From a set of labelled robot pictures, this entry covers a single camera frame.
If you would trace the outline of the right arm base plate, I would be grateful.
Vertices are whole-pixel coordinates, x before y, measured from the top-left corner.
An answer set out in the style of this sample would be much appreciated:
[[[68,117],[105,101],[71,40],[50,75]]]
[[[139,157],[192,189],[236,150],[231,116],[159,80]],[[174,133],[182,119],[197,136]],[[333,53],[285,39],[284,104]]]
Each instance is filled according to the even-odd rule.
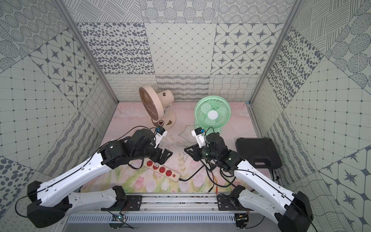
[[[241,211],[243,207],[240,206],[236,198],[226,194],[218,194],[217,197],[219,211]]]

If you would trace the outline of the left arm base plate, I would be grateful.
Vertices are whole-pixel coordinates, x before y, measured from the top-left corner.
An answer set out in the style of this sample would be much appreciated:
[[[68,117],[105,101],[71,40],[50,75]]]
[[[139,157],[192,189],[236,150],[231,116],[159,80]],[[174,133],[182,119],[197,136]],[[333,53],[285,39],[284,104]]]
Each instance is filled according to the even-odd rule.
[[[142,205],[142,195],[128,195],[123,199],[117,200],[116,211],[140,211]]]

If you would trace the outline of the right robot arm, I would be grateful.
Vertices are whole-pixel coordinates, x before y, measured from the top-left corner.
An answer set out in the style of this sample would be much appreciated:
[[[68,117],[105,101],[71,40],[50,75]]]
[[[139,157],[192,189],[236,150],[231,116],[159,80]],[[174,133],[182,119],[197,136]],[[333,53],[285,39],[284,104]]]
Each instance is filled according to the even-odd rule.
[[[219,133],[206,134],[197,128],[191,134],[197,143],[185,148],[185,152],[193,160],[212,160],[221,170],[258,192],[236,186],[230,196],[240,206],[270,219],[282,232],[306,232],[313,225],[311,204],[303,192],[294,193],[263,175],[242,155],[228,149]]]

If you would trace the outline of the white red power strip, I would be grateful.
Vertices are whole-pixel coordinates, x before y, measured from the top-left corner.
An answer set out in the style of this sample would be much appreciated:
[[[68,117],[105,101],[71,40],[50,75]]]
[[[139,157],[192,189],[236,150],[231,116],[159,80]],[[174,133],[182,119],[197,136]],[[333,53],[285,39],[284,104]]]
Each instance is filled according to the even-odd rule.
[[[151,159],[145,158],[144,159],[144,167],[148,170],[154,171],[156,174],[162,175],[174,182],[178,182],[180,178],[180,174],[176,171],[160,165],[158,163],[153,162]]]

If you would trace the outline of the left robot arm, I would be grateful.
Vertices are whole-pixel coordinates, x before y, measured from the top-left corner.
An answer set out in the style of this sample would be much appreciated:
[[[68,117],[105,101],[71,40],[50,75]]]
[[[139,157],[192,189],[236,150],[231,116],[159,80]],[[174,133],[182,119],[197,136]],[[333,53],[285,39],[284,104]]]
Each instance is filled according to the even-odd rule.
[[[102,209],[113,212],[126,208],[128,197],[121,186],[91,193],[78,193],[76,190],[133,160],[148,158],[154,163],[164,164],[173,154],[159,148],[166,135],[167,131],[161,126],[154,131],[148,128],[137,130],[132,136],[106,143],[92,157],[54,179],[30,183],[27,196],[31,203],[26,217],[35,227],[45,228],[79,211]]]

